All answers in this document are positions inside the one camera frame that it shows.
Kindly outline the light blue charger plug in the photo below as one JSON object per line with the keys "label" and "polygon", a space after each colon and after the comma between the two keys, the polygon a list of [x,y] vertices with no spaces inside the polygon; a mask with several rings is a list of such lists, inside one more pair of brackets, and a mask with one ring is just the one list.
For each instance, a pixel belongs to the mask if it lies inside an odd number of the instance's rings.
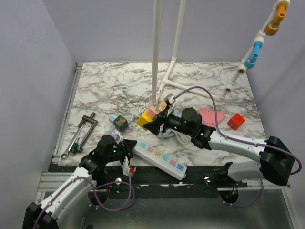
{"label": "light blue charger plug", "polygon": [[114,120],[115,120],[115,117],[113,117],[113,116],[110,116],[110,117],[109,117],[109,121],[110,121],[111,123],[113,123]]}

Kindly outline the white multicolour power strip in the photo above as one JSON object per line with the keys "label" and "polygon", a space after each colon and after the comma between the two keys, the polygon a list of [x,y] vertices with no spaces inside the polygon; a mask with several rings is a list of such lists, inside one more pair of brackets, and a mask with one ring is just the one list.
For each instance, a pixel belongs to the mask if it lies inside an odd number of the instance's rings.
{"label": "white multicolour power strip", "polygon": [[187,166],[143,141],[136,144],[133,153],[180,181],[186,177]]}

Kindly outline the red cube socket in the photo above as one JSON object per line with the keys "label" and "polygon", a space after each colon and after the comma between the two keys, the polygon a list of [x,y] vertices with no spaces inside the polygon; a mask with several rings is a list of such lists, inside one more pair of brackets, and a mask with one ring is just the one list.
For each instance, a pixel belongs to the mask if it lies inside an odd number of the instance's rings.
{"label": "red cube socket", "polygon": [[243,123],[245,119],[240,114],[235,114],[227,124],[233,129],[237,130]]}

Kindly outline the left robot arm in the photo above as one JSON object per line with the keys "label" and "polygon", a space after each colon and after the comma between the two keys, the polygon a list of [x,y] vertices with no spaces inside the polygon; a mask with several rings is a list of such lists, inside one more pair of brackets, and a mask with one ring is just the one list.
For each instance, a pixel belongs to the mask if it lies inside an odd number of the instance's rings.
{"label": "left robot arm", "polygon": [[124,139],[116,142],[111,135],[104,135],[97,146],[84,156],[73,174],[48,198],[40,204],[32,202],[25,211],[22,228],[57,229],[58,222],[73,204],[89,191],[93,191],[97,208],[105,208],[97,190],[109,188],[112,182],[106,177],[105,167],[110,162],[119,161],[123,175],[132,177],[136,168],[130,165],[136,140]]}

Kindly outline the pink charger plug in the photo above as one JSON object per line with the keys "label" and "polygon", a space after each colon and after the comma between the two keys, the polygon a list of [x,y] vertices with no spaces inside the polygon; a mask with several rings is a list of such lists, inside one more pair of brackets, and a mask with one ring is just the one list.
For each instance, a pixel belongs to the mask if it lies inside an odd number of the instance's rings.
{"label": "pink charger plug", "polygon": [[160,111],[152,105],[146,110],[146,115],[153,120],[156,118],[159,112]]}

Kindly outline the dark green cube socket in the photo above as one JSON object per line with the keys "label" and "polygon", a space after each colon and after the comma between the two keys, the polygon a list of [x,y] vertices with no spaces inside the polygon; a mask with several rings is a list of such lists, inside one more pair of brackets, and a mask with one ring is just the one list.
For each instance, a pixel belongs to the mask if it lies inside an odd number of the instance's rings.
{"label": "dark green cube socket", "polygon": [[113,120],[113,124],[114,124],[115,128],[120,132],[124,132],[129,127],[129,123],[128,123],[127,119],[121,115],[117,116]]}

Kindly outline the yellow cube socket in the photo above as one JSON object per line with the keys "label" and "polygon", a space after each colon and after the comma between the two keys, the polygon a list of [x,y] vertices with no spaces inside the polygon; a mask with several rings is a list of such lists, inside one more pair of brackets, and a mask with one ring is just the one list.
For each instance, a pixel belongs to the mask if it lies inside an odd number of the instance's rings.
{"label": "yellow cube socket", "polygon": [[148,112],[148,110],[146,109],[137,121],[137,125],[140,126],[145,131],[147,131],[147,129],[144,128],[144,125],[153,121],[153,119],[151,119],[147,115],[147,112]]}

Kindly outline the purple USB power strip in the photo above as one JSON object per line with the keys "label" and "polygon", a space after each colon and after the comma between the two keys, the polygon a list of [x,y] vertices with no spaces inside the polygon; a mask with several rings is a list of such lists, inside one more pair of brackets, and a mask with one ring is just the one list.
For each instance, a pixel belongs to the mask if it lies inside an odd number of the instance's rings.
{"label": "purple USB power strip", "polygon": [[112,132],[110,133],[110,135],[114,138],[114,140],[117,141],[121,141],[124,139],[124,134],[126,133],[127,130],[125,131],[119,131],[119,130],[112,130]]}

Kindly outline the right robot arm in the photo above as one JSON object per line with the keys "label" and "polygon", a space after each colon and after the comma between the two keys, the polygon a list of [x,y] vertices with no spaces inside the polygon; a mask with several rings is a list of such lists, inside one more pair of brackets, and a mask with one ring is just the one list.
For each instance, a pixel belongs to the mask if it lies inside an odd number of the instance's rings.
{"label": "right robot arm", "polygon": [[193,108],[183,109],[180,117],[163,110],[154,120],[143,124],[143,128],[154,135],[171,129],[189,136],[200,149],[220,150],[248,158],[245,163],[231,163],[228,170],[219,175],[219,181],[225,187],[236,181],[256,178],[285,186],[296,160],[279,138],[271,136],[260,140],[221,134],[216,128],[204,125],[201,115]]}

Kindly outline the pink triangular power strip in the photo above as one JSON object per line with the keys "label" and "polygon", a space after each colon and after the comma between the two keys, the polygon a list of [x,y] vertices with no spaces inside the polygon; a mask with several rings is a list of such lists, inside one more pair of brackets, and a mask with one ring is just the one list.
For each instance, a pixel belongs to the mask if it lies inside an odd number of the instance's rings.
{"label": "pink triangular power strip", "polygon": [[217,114],[217,123],[221,122],[225,118],[225,113],[215,113],[214,110],[209,110],[205,108],[198,109],[198,114],[200,114],[202,117],[202,123],[210,127],[216,127],[215,114]]}

